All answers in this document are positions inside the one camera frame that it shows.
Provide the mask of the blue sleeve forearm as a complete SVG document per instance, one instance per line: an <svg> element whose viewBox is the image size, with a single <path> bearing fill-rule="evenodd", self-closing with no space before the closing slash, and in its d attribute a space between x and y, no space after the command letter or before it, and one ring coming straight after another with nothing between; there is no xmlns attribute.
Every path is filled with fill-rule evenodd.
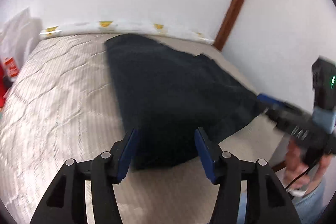
<svg viewBox="0 0 336 224"><path fill-rule="evenodd" d="M325 179L323 178L319 186L312 192L292 201L301 223L316 223L323 213L323 194L325 190Z"/></svg>

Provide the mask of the person's right hand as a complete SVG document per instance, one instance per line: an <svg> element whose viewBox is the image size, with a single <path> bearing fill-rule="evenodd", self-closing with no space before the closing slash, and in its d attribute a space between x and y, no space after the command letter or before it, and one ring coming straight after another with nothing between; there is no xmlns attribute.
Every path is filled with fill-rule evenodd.
<svg viewBox="0 0 336 224"><path fill-rule="evenodd" d="M301 161L301 149L298 145L296 145L293 139L290 139L287 149L288 151L285 155L286 168L283 178L283 182L286 186L308 169L308 166ZM319 183L321 182L323 175L327 171L333 158L333 155L323 155L319 161L317 172L313 178L309 178L308 175L304 175L294 182L289 188L299 189L303 186L307 186L305 194L309 194L315 190L315 188L319 186Z"/></svg>

